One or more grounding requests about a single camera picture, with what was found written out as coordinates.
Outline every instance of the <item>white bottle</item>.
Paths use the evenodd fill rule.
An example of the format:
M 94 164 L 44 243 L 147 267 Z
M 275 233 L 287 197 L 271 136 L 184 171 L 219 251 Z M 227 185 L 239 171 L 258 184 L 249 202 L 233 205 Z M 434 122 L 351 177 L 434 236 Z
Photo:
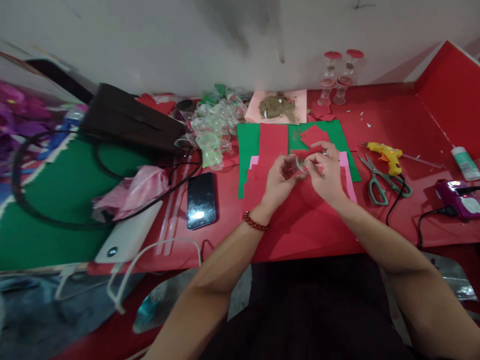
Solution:
M 463 146 L 457 146 L 451 150 L 456 163 L 460 167 L 463 177 L 467 181 L 480 180 L 480 171 L 473 162 L 469 153 Z

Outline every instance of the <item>glue gun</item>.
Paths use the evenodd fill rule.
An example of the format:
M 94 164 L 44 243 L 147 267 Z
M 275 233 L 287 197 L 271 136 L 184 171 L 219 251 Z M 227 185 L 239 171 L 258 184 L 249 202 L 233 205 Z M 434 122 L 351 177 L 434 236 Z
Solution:
M 379 142 L 362 142 L 369 150 L 381 154 L 380 160 L 387 162 L 390 166 L 388 174 L 391 176 L 398 176 L 402 173 L 402 167 L 399 163 L 399 157 L 402 156 L 402 150 L 394 149 L 391 146 L 381 144 Z

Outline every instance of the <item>green scissors handle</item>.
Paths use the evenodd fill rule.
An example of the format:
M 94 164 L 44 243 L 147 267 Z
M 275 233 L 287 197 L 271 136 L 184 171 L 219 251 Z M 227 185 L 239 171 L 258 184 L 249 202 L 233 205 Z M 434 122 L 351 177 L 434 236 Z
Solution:
M 397 194 L 400 194 L 400 190 L 402 189 L 402 185 L 404 183 L 404 181 L 400 177 L 391 176 L 384 173 L 382 173 L 380 176 L 391 186 L 394 191 L 397 192 Z M 404 198 L 408 198 L 410 195 L 412 195 L 412 188 L 407 183 L 405 183 L 405 188 L 401 196 Z
M 374 192 L 373 192 L 373 186 L 376 186 L 378 192 L 380 193 L 380 198 L 381 201 L 378 201 L 375 198 Z M 380 186 L 379 180 L 377 179 L 377 176 L 372 173 L 372 178 L 370 179 L 370 182 L 368 183 L 368 193 L 370 194 L 370 199 L 371 202 L 374 203 L 375 205 L 380 205 L 380 206 L 387 206 L 389 204 L 389 201 L 387 197 L 385 196 L 385 190 Z

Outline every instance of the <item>white wall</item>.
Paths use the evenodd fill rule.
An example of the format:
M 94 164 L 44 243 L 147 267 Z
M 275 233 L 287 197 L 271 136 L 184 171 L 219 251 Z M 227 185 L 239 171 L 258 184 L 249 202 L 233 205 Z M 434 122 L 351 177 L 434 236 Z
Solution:
M 479 0 L 360 0 L 376 5 L 360 9 L 354 9 L 357 0 L 280 0 L 285 64 L 272 34 L 243 13 L 247 54 L 226 44 L 212 30 L 218 14 L 207 24 L 198 1 L 2 0 L 0 38 L 37 55 L 35 44 L 94 83 L 185 95 L 215 82 L 317 88 L 329 50 L 364 51 L 359 84 L 410 80 L 443 40 L 480 53 Z M 256 0 L 245 1 L 251 8 Z M 5 43 L 0 51 L 27 57 Z

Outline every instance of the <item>pink plastic bag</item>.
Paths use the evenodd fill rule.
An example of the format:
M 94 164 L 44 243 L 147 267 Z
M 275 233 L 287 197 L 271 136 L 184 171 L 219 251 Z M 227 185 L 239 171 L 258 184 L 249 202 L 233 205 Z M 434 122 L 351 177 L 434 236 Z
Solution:
M 102 212 L 114 215 L 113 220 L 123 219 L 141 210 L 145 205 L 169 189 L 169 180 L 164 169 L 144 165 L 135 177 L 126 177 L 112 191 L 92 200 L 92 217 L 104 222 Z

